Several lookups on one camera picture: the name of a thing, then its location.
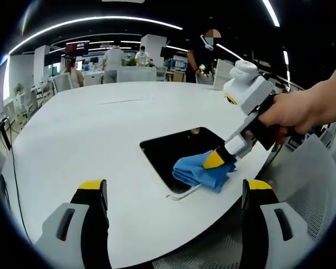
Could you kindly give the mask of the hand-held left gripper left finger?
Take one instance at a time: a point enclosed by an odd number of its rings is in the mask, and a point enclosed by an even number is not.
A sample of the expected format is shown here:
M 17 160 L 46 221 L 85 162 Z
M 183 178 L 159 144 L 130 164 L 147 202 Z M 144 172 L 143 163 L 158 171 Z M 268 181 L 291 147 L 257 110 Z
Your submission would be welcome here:
M 105 179 L 82 183 L 43 222 L 35 248 L 53 268 L 110 268 Z

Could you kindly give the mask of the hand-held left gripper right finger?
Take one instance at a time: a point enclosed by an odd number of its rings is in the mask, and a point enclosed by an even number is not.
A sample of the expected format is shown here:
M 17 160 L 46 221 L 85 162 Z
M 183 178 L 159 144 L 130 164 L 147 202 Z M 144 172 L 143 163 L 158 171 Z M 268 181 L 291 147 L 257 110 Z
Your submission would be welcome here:
M 242 268 L 294 268 L 310 250 L 306 221 L 261 180 L 242 184 Z

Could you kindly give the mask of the person's right hand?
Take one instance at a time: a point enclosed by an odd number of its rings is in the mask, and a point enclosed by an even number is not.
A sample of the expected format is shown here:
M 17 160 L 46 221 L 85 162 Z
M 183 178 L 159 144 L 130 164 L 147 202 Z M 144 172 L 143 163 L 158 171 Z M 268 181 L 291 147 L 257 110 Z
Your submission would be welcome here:
M 273 126 L 276 143 L 283 143 L 290 128 L 305 134 L 312 126 L 329 122 L 326 105 L 322 100 L 323 83 L 320 82 L 305 91 L 279 94 L 273 105 L 259 120 L 267 127 Z

